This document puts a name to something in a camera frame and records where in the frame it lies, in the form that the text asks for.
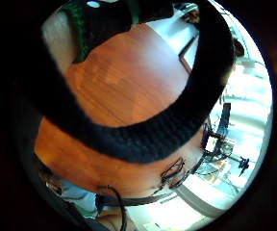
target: desk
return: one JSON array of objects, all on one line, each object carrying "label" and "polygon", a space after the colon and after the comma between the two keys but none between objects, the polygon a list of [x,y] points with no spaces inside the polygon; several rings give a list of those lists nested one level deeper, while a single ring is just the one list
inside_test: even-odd
[{"label": "desk", "polygon": [[[122,126],[165,109],[183,90],[188,74],[163,39],[141,24],[94,49],[65,78],[95,122]],[[161,172],[179,156],[187,156],[188,165],[193,166],[198,157],[189,150],[199,143],[197,136],[162,161],[130,164],[82,145],[44,118],[35,152],[55,173],[79,187],[99,193],[97,185],[111,185],[123,197],[145,197],[159,185]]]}]

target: black fabric loop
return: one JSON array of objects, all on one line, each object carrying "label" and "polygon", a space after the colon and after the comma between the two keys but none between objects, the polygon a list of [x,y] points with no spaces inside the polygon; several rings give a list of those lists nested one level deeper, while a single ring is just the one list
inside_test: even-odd
[{"label": "black fabric loop", "polygon": [[78,105],[41,41],[34,52],[44,57],[40,65],[49,71],[44,76],[34,66],[32,76],[21,79],[22,89],[51,122],[98,152],[142,164],[166,158],[198,131],[222,93],[234,63],[232,37],[225,20],[208,1],[191,2],[198,4],[201,17],[193,70],[178,99],[158,115],[125,127],[95,124]]}]

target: wire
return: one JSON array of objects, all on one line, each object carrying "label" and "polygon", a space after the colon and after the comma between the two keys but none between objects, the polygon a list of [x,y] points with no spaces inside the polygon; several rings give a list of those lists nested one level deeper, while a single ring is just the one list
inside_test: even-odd
[{"label": "wire", "polygon": [[211,174],[216,173],[217,171],[219,171],[219,169],[214,170],[214,171],[211,171],[211,172],[208,172],[208,173],[199,173],[199,172],[196,172],[196,174],[197,174],[197,175],[211,175]]},{"label": "wire", "polygon": [[126,231],[126,228],[127,228],[127,218],[126,218],[126,209],[125,209],[125,206],[123,205],[123,202],[122,202],[122,199],[121,199],[121,196],[119,194],[119,192],[112,186],[108,185],[108,186],[98,186],[99,189],[108,189],[108,190],[111,190],[115,193],[117,199],[118,199],[118,202],[119,202],[119,207],[120,207],[120,210],[121,210],[121,217],[122,217],[122,224],[121,224],[121,227],[120,227],[120,231]]}]

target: electrical cord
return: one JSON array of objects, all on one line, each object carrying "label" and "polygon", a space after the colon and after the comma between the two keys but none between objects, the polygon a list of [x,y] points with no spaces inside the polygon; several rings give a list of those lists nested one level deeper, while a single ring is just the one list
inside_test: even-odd
[{"label": "electrical cord", "polygon": [[112,186],[108,185],[108,186],[98,186],[98,189],[107,189],[107,190],[111,190],[114,192],[114,194],[116,195],[118,202],[119,202],[119,207],[121,210],[121,217],[122,217],[122,223],[121,223],[121,227],[120,227],[120,231],[126,231],[127,229],[127,218],[126,218],[126,209],[125,206],[123,205],[121,196],[119,194],[119,192]]}]

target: wooden tabletop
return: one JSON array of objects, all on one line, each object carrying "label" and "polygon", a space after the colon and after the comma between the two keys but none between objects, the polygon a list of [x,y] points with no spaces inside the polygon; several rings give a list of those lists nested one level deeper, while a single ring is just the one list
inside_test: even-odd
[{"label": "wooden tabletop", "polygon": [[[146,120],[177,99],[188,79],[178,56],[145,24],[115,36],[74,64],[65,78],[80,106],[95,122],[122,126]],[[111,185],[123,197],[150,195],[163,172],[183,156],[192,167],[201,133],[164,160],[130,164],[98,153],[62,132],[47,119],[39,127],[35,152],[62,178],[95,193]]]}]

